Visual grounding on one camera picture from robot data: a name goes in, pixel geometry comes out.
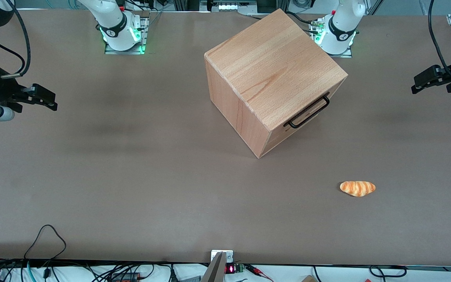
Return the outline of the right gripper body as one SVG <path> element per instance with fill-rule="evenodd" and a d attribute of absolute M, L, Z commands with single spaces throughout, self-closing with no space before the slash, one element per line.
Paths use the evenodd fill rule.
<path fill-rule="evenodd" d="M 0 75 L 8 74 L 7 71 L 0 68 Z M 5 103 L 27 103 L 34 104 L 29 100 L 29 95 L 23 91 L 25 86 L 19 85 L 16 79 L 1 79 L 0 78 L 0 105 L 6 106 Z"/>

